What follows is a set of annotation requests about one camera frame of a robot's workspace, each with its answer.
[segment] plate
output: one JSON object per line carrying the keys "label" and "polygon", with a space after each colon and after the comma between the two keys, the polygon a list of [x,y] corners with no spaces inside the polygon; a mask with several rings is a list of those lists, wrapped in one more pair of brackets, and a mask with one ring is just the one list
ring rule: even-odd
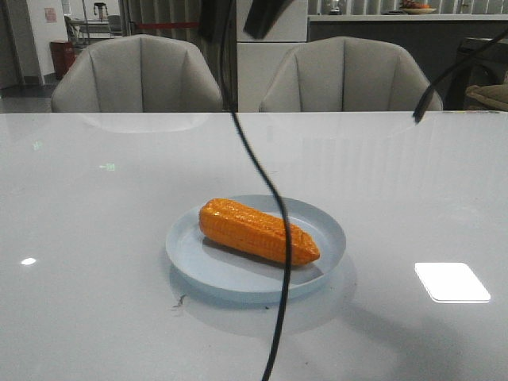
{"label": "plate", "polygon": [[408,14],[427,14],[432,13],[436,8],[401,8],[400,10]]}
{"label": "plate", "polygon": [[[249,194],[229,197],[265,213],[280,216],[270,195]],[[290,222],[307,231],[319,247],[321,257],[311,264],[293,267],[289,298],[318,289],[339,264],[345,250],[341,226],[315,206],[285,198]],[[183,277],[199,290],[234,302],[278,302],[283,265],[226,248],[206,238],[199,229],[196,206],[170,229],[167,254]]]}

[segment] black wire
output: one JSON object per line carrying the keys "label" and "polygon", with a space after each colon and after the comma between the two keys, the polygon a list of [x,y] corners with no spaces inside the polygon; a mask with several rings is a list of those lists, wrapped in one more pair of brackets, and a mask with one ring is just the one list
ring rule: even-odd
{"label": "black wire", "polygon": [[286,314],[286,305],[287,305],[287,297],[289,295],[289,282],[291,278],[291,257],[292,257],[292,248],[291,248],[291,225],[289,222],[289,217],[287,214],[287,209],[284,204],[284,201],[282,197],[280,196],[279,192],[275,189],[275,185],[268,177],[266,171],[261,166],[260,162],[256,158],[256,155],[254,154],[254,151],[252,150],[250,144],[248,143],[247,137],[244,134],[244,130],[241,127],[240,119],[238,118],[237,113],[235,112],[233,108],[233,100],[231,99],[231,96],[229,94],[229,89],[225,85],[224,80],[224,73],[223,73],[223,63],[224,63],[224,51],[225,51],[225,41],[227,37],[227,30],[229,27],[229,23],[231,20],[231,15],[233,11],[233,0],[230,0],[229,2],[229,10],[228,10],[228,17],[226,18],[224,29],[222,31],[222,37],[221,37],[221,47],[220,47],[220,61],[219,61],[219,77],[220,82],[222,86],[223,95],[225,96],[226,104],[229,107],[229,113],[231,114],[231,118],[234,121],[234,124],[237,128],[238,135],[240,136],[240,139],[245,147],[245,150],[248,153],[248,156],[250,157],[252,163],[256,167],[257,171],[260,173],[261,177],[263,178],[264,182],[267,184],[268,188],[270,189],[270,192],[273,194],[273,197],[275,198],[277,205],[280,209],[280,213],[284,222],[284,232],[286,236],[286,262],[284,263],[284,277],[283,277],[283,285],[282,285],[282,291],[280,295],[280,302],[279,302],[279,312],[277,313],[277,321],[275,323],[275,329],[273,333],[273,339],[271,341],[271,348],[270,348],[270,354],[268,355],[268,360],[266,367],[264,369],[263,378],[262,381],[268,381],[270,379],[271,370],[273,369],[273,365],[275,363],[275,358],[277,357],[277,350],[279,348],[279,342],[280,337],[282,334],[283,329],[283,323],[284,323],[284,316]]}
{"label": "black wire", "polygon": [[472,53],[470,53],[467,56],[465,56],[459,62],[456,62],[452,66],[448,67],[446,70],[444,70],[441,73],[441,75],[439,75],[437,78],[435,78],[429,84],[429,86],[427,87],[427,89],[425,90],[423,95],[421,96],[420,101],[418,102],[416,108],[414,109],[414,113],[413,113],[414,120],[417,123],[419,123],[421,121],[421,119],[423,118],[423,115],[425,114],[427,108],[429,107],[430,100],[432,99],[433,92],[435,91],[436,86],[437,86],[437,84],[439,82],[441,82],[444,78],[446,78],[448,75],[453,73],[457,68],[461,67],[462,65],[467,63],[469,60],[472,60],[474,57],[476,57],[481,52],[487,50],[488,48],[490,48],[494,44],[498,43],[506,35],[508,35],[508,29],[502,31],[499,35],[494,37],[492,40],[489,40],[486,44],[484,44],[483,46],[479,47],[478,49],[476,49]]}

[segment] chair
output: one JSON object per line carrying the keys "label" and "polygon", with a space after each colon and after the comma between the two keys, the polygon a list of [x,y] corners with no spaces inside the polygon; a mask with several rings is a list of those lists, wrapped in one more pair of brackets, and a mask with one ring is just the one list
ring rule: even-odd
{"label": "chair", "polygon": [[87,47],[52,95],[58,113],[220,112],[221,92],[198,48],[136,35]]}
{"label": "chair", "polygon": [[[414,110],[429,81],[404,48],[334,37],[291,49],[260,105],[262,112]],[[434,94],[428,110],[442,110]]]}
{"label": "chair", "polygon": [[110,37],[122,36],[121,22],[119,14],[111,14],[108,16],[108,26],[110,28]]}

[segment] orange corn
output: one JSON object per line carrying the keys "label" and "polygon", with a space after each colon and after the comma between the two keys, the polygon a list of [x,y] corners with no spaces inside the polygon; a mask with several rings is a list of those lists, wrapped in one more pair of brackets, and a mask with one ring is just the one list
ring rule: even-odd
{"label": "orange corn", "polygon": [[[286,235],[282,218],[227,198],[214,198],[199,211],[199,228],[212,241],[284,263]],[[291,224],[291,264],[308,264],[319,258],[312,237]]]}

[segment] white wall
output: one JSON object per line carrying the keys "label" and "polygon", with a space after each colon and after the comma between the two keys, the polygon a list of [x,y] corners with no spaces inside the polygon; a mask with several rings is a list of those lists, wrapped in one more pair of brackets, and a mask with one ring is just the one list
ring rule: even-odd
{"label": "white wall", "polygon": [[[118,0],[85,0],[85,8],[87,10],[87,18],[93,20],[98,18],[98,14],[94,14],[94,3],[104,2],[108,7],[109,14],[120,14]],[[71,18],[84,19],[83,3],[81,0],[69,0],[71,5]]]}
{"label": "white wall", "polygon": [[[44,78],[45,75],[55,72],[49,43],[54,40],[67,40],[62,2],[61,0],[26,0],[26,5],[29,8],[40,73]],[[55,9],[56,22],[46,22],[44,8]]]}

